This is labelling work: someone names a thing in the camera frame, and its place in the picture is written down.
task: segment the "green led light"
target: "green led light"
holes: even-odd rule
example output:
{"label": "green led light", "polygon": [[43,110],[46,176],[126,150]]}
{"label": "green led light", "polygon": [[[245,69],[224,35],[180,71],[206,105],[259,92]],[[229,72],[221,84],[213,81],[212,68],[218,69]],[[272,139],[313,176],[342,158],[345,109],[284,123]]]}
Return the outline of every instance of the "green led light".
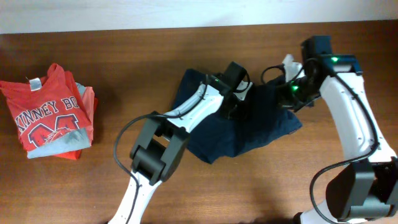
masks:
{"label": "green led light", "polygon": [[331,60],[336,63],[338,61],[338,57],[332,57]]}

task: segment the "white wall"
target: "white wall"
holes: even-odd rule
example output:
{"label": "white wall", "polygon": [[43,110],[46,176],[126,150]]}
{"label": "white wall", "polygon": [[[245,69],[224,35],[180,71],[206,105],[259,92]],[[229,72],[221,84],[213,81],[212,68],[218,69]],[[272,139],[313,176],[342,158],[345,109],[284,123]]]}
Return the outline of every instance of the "white wall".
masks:
{"label": "white wall", "polygon": [[397,18],[397,0],[0,0],[0,34]]}

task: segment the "stack of folded clothes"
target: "stack of folded clothes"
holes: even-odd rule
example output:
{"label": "stack of folded clothes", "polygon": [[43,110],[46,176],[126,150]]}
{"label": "stack of folded clothes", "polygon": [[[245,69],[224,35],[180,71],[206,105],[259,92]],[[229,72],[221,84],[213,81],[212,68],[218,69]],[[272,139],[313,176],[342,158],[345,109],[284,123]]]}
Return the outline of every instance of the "stack of folded clothes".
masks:
{"label": "stack of folded clothes", "polygon": [[29,159],[78,159],[91,146],[98,100],[92,87],[75,83],[71,72],[54,63],[47,76],[29,83],[0,81],[0,90]]}

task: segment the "wooden table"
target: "wooden table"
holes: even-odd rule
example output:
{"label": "wooden table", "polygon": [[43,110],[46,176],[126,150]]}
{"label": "wooden table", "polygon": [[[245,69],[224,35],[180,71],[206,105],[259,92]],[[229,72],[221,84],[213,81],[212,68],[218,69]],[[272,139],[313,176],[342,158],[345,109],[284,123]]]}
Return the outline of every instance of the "wooden table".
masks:
{"label": "wooden table", "polygon": [[[153,110],[168,111],[187,68],[222,72],[234,60],[259,83],[260,72],[286,54],[301,61],[300,43],[315,34],[331,35],[335,53],[357,56],[374,115],[397,150],[397,28],[398,21],[380,21],[0,35],[0,79],[25,82],[44,76],[56,62],[99,98],[93,147],[69,161],[27,159],[2,97],[0,223],[108,221],[129,181],[112,157],[125,123]],[[237,158],[208,165],[186,151],[172,178],[154,194],[144,223],[248,223],[311,208],[311,178],[342,160],[342,150],[323,100],[297,116],[301,130]],[[119,146],[127,166],[141,126],[133,126]],[[340,170],[318,181],[319,201]],[[376,223],[397,222],[398,217]]]}

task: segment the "clothing tag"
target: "clothing tag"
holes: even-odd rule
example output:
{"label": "clothing tag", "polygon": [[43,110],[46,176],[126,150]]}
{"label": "clothing tag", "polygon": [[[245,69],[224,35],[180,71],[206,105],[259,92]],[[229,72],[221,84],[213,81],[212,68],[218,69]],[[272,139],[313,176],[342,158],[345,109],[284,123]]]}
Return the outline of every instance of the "clothing tag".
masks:
{"label": "clothing tag", "polygon": [[37,91],[42,88],[42,82],[40,81],[39,78],[34,78],[32,80],[29,80],[29,83],[31,91]]}

